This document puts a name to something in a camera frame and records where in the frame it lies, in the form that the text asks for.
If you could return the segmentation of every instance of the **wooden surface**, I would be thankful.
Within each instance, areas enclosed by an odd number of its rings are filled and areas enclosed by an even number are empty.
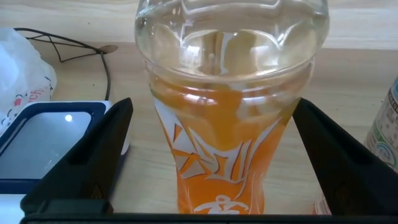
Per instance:
[[[117,44],[106,56],[111,99],[131,97],[132,149],[112,199],[116,212],[177,212],[174,160],[149,93],[144,65],[134,44]],[[57,71],[55,100],[102,100],[105,74],[98,56],[58,63],[51,45],[36,43]],[[62,47],[63,57],[80,49]],[[362,141],[398,72],[398,51],[322,49],[305,97]],[[318,182],[293,122],[264,181],[266,213],[310,213]]]
[[[173,158],[155,115],[144,65],[134,41],[136,0],[2,0],[0,26],[30,27],[92,42],[115,42],[106,56],[111,99],[131,97],[132,149],[116,186],[116,212],[177,212]],[[398,73],[398,1],[331,0],[331,31],[317,55],[305,97],[362,141]],[[49,44],[36,43],[58,76],[55,100],[102,100],[98,56],[59,63]],[[62,47],[63,57],[82,49]],[[266,213],[310,213],[318,183],[294,123],[290,123],[264,181]]]
[[[1,0],[0,26],[92,42],[133,42],[139,0]],[[325,47],[398,49],[398,0],[329,0]]]

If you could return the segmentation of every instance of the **bottle label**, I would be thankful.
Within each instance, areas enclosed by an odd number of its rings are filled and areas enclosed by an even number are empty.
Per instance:
[[[229,150],[221,150],[209,145],[192,128],[196,119],[178,117],[156,98],[155,108],[177,167],[178,202],[187,205],[179,209],[202,214],[264,212],[262,178],[273,153],[269,146],[275,148],[278,141],[268,137],[282,134],[282,131],[274,132],[280,118],[265,127],[260,135],[253,135],[252,139]],[[206,128],[204,122],[197,126],[200,128]],[[206,131],[211,135],[212,129]]]
[[[389,89],[364,145],[398,172],[398,79]]]

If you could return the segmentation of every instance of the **printed logo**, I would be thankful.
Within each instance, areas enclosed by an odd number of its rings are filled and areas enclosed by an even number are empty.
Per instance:
[[[373,152],[378,158],[384,161],[387,165],[392,168],[396,166],[396,157],[393,151],[390,149],[390,146],[384,142],[378,142],[376,144],[376,148]]]
[[[245,210],[249,210],[249,207],[242,202],[232,202],[231,199],[225,195],[219,195],[215,202],[204,203],[203,205],[197,206],[194,212],[200,212],[204,209],[209,209],[208,214],[239,214],[238,210],[231,210],[235,206],[240,206]]]
[[[174,152],[177,170],[183,179],[203,175],[203,180],[218,179],[230,184],[243,183],[233,199],[218,195],[215,202],[204,203],[195,208],[194,212],[209,209],[208,213],[239,214],[239,210],[230,210],[235,206],[248,210],[249,207],[245,203],[234,200],[243,193],[246,187],[256,151],[276,127],[280,118],[263,131],[257,139],[241,142],[237,147],[227,151],[220,151],[207,144],[193,129],[185,127],[173,111],[162,102],[156,98],[154,100],[167,141]]]

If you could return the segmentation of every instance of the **wire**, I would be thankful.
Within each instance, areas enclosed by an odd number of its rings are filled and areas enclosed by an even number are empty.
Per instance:
[[[84,44],[82,42],[79,42],[77,40],[72,40],[66,37],[62,37],[59,35],[55,35],[55,34],[49,34],[43,31],[39,31],[39,30],[34,30],[34,29],[30,29],[30,28],[14,28],[16,31],[27,31],[27,32],[34,32],[36,34],[39,34],[35,37],[26,37],[26,39],[28,40],[34,40],[34,41],[39,41],[39,42],[46,42],[46,43],[51,43],[54,46],[54,49],[57,53],[58,59],[61,63],[63,62],[67,62],[69,60],[74,60],[77,58],[82,58],[82,57],[87,57],[87,56],[92,56],[92,55],[100,55],[101,56],[101,60],[102,63],[104,64],[104,69],[105,69],[105,74],[106,74],[106,93],[105,93],[105,100],[109,100],[109,96],[111,93],[111,75],[109,73],[109,68],[108,65],[106,64],[106,60],[104,55],[107,54],[107,52],[101,50],[101,49],[97,49],[96,47]],[[48,37],[49,40],[42,40],[42,39],[38,39],[41,37]],[[74,44],[68,44],[68,43],[62,43],[62,42],[55,42],[52,40],[53,38],[57,38],[57,39],[61,39],[61,40],[66,40],[69,42],[72,42]],[[57,45],[66,45],[66,46],[71,46],[71,47],[81,47],[84,49],[90,49],[90,50],[94,50],[94,53],[90,53],[90,54],[84,54],[84,55],[80,55],[80,56],[76,56],[76,57],[71,57],[71,58],[67,58],[67,59],[62,59],[60,52],[58,51]]]

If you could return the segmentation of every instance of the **clear plastic bottle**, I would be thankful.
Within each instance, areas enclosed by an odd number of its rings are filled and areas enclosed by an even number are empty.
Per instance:
[[[326,0],[140,1],[180,213],[264,212],[262,180],[328,30]]]

